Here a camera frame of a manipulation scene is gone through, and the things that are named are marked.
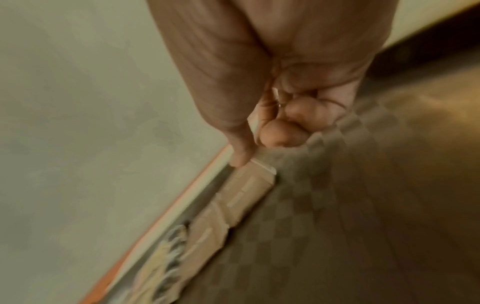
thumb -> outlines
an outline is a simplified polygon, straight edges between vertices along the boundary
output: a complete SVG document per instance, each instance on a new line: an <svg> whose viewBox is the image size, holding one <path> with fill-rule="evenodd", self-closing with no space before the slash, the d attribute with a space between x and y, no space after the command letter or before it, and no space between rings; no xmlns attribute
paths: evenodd
<svg viewBox="0 0 480 304"><path fill-rule="evenodd" d="M246 165L257 151L254 135L247 121L233 130L223 132L233 147L233 156L230 166L242 167Z"/></svg>

torn cardboard edge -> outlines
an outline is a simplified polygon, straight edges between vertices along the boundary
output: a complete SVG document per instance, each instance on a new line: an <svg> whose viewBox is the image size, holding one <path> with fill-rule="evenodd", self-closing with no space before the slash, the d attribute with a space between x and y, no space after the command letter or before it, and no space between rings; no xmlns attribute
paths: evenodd
<svg viewBox="0 0 480 304"><path fill-rule="evenodd" d="M236 227L273 188L276 174L275 168L257 159L252 159L245 166L233 171L210 203L189 225L185 249L179 259L178 280L170 286L161 304L169 304L180 298L181 291L191 279L223 248L229 229ZM167 242L168 240L164 240L160 243L137 274L143 279L135 278L129 304L160 304L151 297L140 297L139 294L153 294L154 291L150 289L162 283L162 276L146 273L158 273L160 269L165 271ZM163 259L159 258L159 252L162 252Z"/></svg>

orange stripe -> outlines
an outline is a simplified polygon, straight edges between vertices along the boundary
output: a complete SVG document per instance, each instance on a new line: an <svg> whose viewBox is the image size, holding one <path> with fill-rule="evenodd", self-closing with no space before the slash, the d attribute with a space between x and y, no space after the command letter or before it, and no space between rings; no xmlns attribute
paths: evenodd
<svg viewBox="0 0 480 304"><path fill-rule="evenodd" d="M191 189L193 184L201 177L201 175L210 168L210 166L220 157L223 151L228 147L224 146L220 152L208 163L208 165L200 172L199 175L188 185L188 187L177 197L177 199L156 219L152 225L139 237L135 243L127 250L127 252L103 275L103 277L95 284L95 286L90 290L90 292L78 303L78 304L95 304L99 302L104 296L105 291L107 290L110 283L115 279L118 271L122 267L125 260L128 258L129 254L135 248L135 246L140 242L140 240L147 235L150 230L157 224L167 212L185 195L185 193Z"/></svg>

brown floor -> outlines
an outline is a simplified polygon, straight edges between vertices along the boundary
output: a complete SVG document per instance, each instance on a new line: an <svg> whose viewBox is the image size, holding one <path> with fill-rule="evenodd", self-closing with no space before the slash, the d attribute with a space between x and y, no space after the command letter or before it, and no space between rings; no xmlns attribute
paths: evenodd
<svg viewBox="0 0 480 304"><path fill-rule="evenodd" d="M480 303L479 59L376 83L264 156L278 185L179 303Z"/></svg>

floor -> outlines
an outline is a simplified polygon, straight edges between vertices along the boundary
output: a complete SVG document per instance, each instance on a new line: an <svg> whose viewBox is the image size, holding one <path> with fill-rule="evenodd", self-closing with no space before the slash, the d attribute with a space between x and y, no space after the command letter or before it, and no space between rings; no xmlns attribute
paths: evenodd
<svg viewBox="0 0 480 304"><path fill-rule="evenodd" d="M184 291L187 303L480 303L480 50L371 84Z"/></svg>

